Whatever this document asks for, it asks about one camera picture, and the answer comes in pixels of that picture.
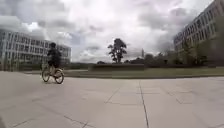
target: white cloud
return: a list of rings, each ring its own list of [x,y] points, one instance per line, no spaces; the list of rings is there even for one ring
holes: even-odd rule
[[[0,0],[0,15],[17,16],[4,26],[71,46],[74,61],[95,62],[110,60],[107,46],[114,38],[128,44],[129,58],[138,57],[142,48],[164,51],[211,1]]]

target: building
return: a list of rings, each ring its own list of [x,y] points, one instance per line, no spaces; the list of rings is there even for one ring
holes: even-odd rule
[[[214,0],[174,37],[175,51],[181,58],[187,44],[192,56],[205,56],[212,63],[224,64],[223,30],[224,0]]]
[[[21,63],[41,64],[47,61],[47,52],[52,43],[39,40],[23,33],[0,29],[0,65],[1,69],[18,68]],[[71,48],[57,45],[62,53],[62,63],[69,63]]]

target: concrete ground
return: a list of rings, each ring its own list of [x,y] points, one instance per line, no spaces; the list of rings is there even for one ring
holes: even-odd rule
[[[222,128],[224,78],[57,85],[0,72],[0,116],[6,128]]]

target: hedge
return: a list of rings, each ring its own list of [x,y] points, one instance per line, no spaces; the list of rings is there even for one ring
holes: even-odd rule
[[[144,64],[94,64],[89,67],[90,71],[124,71],[124,70],[144,70]]]

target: cyclist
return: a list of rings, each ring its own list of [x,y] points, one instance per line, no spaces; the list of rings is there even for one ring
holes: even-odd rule
[[[55,69],[59,68],[61,62],[61,53],[58,49],[56,49],[55,43],[50,44],[50,50],[48,51],[47,56],[50,57],[50,60],[48,61],[50,73],[51,75],[54,75]]]

